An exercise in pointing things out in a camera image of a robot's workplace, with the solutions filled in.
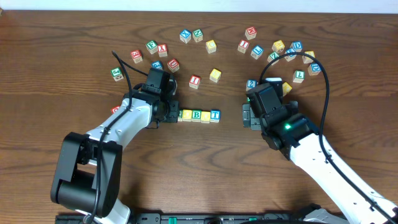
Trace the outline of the yellow O block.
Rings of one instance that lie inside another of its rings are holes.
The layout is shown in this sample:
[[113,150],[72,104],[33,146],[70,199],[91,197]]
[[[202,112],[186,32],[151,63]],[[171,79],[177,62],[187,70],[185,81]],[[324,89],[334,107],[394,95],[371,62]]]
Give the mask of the yellow O block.
[[182,110],[182,121],[190,122],[192,120],[192,110]]

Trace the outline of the green R block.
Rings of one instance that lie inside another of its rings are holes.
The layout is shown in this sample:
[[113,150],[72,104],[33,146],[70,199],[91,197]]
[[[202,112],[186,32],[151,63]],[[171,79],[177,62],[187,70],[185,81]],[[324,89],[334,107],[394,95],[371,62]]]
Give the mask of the green R block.
[[183,116],[183,110],[179,110],[179,112],[178,112],[178,118],[177,118],[177,121],[178,121],[178,122],[182,122],[182,116]]

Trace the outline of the blue T block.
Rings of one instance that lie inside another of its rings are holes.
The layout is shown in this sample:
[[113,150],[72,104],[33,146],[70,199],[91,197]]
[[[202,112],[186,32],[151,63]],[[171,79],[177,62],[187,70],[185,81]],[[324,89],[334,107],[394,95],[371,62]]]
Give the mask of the blue T block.
[[221,119],[221,111],[220,110],[211,110],[210,111],[210,122],[211,123],[219,123]]

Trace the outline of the green B block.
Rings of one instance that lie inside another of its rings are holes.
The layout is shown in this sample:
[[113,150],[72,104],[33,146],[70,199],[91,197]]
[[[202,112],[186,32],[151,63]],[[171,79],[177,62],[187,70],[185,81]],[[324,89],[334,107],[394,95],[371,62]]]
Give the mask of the green B block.
[[201,122],[201,110],[192,111],[192,122]]

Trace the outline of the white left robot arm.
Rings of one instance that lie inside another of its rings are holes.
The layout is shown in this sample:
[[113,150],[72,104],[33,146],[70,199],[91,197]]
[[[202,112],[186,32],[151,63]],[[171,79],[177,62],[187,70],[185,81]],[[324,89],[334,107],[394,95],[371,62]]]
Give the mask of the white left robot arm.
[[87,223],[127,223],[131,210],[119,199],[123,150],[152,122],[177,122],[175,91],[156,95],[134,90],[119,109],[86,134],[62,142],[51,201],[88,216]]

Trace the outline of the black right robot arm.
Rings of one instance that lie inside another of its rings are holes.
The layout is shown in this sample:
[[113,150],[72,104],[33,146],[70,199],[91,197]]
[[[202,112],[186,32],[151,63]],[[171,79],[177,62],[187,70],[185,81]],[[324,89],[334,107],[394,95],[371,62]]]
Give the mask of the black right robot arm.
[[256,116],[243,105],[243,124],[258,130],[271,149],[305,171],[332,199],[348,223],[397,223],[397,205],[368,185],[329,145],[293,101]]

